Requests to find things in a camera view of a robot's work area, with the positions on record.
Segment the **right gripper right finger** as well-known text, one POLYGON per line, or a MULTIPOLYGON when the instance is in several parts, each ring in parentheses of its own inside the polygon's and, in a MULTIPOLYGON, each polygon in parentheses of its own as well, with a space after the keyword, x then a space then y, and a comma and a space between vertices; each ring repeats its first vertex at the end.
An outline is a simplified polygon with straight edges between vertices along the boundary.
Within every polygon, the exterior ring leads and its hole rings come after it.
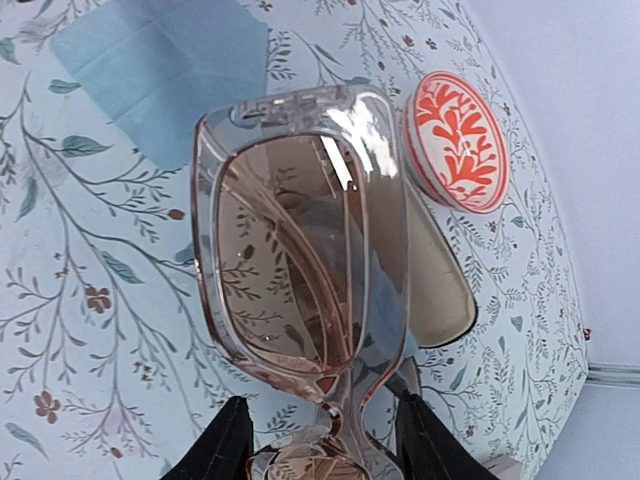
POLYGON ((395 420, 397 459, 405 479, 496 480, 418 394, 405 390, 395 420))

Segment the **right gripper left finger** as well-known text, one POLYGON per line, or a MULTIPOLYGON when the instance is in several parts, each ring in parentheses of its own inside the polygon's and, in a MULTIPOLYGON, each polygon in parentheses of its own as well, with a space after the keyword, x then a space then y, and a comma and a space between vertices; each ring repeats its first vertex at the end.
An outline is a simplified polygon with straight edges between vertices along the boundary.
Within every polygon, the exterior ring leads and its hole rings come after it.
POLYGON ((252 454, 248 403, 244 397, 233 396, 161 480, 246 480, 246 462, 252 454))

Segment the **clear pink frame glasses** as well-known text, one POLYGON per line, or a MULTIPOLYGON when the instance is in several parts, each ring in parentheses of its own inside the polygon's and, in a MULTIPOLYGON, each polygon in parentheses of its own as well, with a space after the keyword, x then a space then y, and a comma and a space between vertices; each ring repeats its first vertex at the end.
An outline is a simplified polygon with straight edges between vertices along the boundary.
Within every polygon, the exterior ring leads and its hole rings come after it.
POLYGON ((205 318, 244 373, 323 418, 252 454, 251 479, 399 479, 365 428, 402 361, 406 194, 393 111, 338 85, 244 101, 197 123, 194 260, 205 318))

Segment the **brown striped glasses case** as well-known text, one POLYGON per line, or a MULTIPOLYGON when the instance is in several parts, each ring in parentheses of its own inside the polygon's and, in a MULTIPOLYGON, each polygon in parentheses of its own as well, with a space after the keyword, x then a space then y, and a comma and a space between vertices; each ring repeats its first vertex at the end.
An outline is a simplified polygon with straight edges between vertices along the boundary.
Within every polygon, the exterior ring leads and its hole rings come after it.
POLYGON ((449 345, 476 324, 478 307, 462 268, 420 192, 405 185, 409 233, 409 328, 421 348, 449 345))

